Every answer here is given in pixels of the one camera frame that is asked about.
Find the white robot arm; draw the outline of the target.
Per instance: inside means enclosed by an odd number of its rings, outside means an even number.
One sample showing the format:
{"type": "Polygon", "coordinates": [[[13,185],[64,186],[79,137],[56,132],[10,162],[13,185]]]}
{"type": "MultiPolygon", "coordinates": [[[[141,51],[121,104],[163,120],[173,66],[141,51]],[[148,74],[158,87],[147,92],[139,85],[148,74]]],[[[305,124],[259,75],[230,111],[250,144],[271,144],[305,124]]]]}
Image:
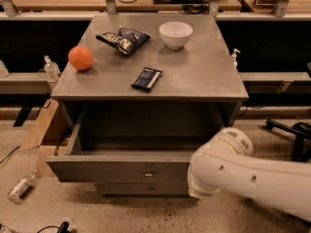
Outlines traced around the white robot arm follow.
{"type": "Polygon", "coordinates": [[[311,164],[252,156],[241,130],[227,127],[198,148],[188,169],[189,195],[225,190],[311,221],[311,164]]]}

